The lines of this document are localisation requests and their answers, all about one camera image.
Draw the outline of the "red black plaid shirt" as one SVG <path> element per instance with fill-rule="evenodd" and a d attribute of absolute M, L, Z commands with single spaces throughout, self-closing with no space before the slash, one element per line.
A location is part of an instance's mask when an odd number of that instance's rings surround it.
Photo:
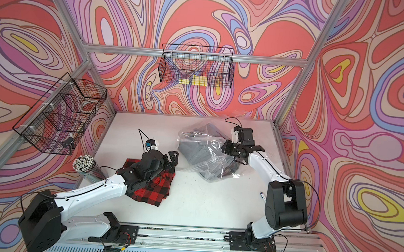
<path fill-rule="evenodd" d="M 127 193 L 126 196 L 134 201 L 159 207 L 161 202 L 170 194 L 172 182 L 175 178 L 175 168 L 162 171 L 144 188 Z"/>

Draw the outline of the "clear plastic vacuum bag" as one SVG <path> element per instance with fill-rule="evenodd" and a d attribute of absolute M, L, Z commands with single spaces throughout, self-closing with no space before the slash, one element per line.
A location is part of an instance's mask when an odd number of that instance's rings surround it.
<path fill-rule="evenodd" d="M 184 172 L 196 172 L 208 183 L 230 178 L 241 178 L 243 168 L 240 159 L 222 152 L 222 146 L 232 139 L 233 128 L 242 126 L 236 117 L 204 119 L 184 127 L 178 133 L 178 151 L 188 166 Z"/>

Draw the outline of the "grey shirt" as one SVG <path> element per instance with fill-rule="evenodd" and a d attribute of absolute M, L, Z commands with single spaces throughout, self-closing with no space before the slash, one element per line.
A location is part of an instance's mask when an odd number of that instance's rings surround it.
<path fill-rule="evenodd" d="M 221 151 L 226 136 L 214 124 L 196 126 L 179 133 L 179 152 L 194 171 L 205 180 L 220 180 L 227 166 L 227 155 Z"/>

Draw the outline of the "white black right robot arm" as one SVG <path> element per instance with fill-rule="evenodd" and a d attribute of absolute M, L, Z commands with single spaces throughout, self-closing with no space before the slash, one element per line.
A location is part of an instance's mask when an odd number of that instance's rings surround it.
<path fill-rule="evenodd" d="M 267 184 L 265 215 L 248 227 L 252 239 L 266 239 L 281 230 L 307 223 L 304 183 L 290 178 L 275 166 L 265 149 L 255 144 L 251 128 L 235 126 L 232 139 L 223 144 L 221 151 L 235 160 L 243 160 Z"/>

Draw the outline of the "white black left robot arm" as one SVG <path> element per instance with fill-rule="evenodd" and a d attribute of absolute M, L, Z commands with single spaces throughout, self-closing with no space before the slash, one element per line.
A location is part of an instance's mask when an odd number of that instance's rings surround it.
<path fill-rule="evenodd" d="M 27 252 L 44 252 L 60 239 L 86 238 L 102 245 L 114 243 L 124 248 L 133 245 L 136 229 L 122 226 L 112 212 L 92 217 L 78 217 L 77 214 L 104 201 L 148 188 L 161 173 L 174 170 L 178 158 L 177 151 L 164 155 L 151 149 L 142 154 L 139 162 L 118 169 L 111 177 L 92 185 L 57 194 L 50 190 L 37 192 L 18 220 Z"/>

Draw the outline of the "blue white marker pen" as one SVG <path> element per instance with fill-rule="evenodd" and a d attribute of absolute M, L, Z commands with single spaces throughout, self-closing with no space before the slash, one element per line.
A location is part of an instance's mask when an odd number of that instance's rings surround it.
<path fill-rule="evenodd" d="M 266 201 L 266 196 L 263 192 L 260 193 L 260 197 L 264 202 Z"/>

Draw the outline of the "bundle of rods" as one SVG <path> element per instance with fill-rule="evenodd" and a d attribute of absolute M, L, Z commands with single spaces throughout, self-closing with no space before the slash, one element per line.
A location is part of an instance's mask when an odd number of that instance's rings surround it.
<path fill-rule="evenodd" d="M 97 162 L 91 155 L 82 155 L 76 158 L 72 164 L 73 169 L 90 183 L 98 183 L 105 179 Z"/>

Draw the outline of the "yellow block in basket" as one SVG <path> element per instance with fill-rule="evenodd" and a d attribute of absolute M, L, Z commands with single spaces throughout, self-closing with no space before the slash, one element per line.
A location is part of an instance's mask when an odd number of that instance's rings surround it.
<path fill-rule="evenodd" d="M 183 85 L 208 86 L 208 78 L 200 75 L 192 75 L 190 78 L 180 78 L 179 83 Z"/>

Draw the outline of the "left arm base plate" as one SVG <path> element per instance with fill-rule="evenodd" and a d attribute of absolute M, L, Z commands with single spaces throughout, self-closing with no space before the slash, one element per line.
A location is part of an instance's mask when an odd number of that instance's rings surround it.
<path fill-rule="evenodd" d="M 139 227 L 135 225 L 114 225 L 101 237 L 89 237 L 89 242 L 133 245 L 138 237 Z"/>

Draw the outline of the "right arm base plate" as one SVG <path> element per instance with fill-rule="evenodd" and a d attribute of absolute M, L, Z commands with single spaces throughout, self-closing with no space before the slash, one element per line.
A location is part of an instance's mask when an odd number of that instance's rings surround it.
<path fill-rule="evenodd" d="M 251 232 L 231 231 L 224 236 L 232 251 L 276 252 L 275 240 L 272 237 L 256 239 Z"/>

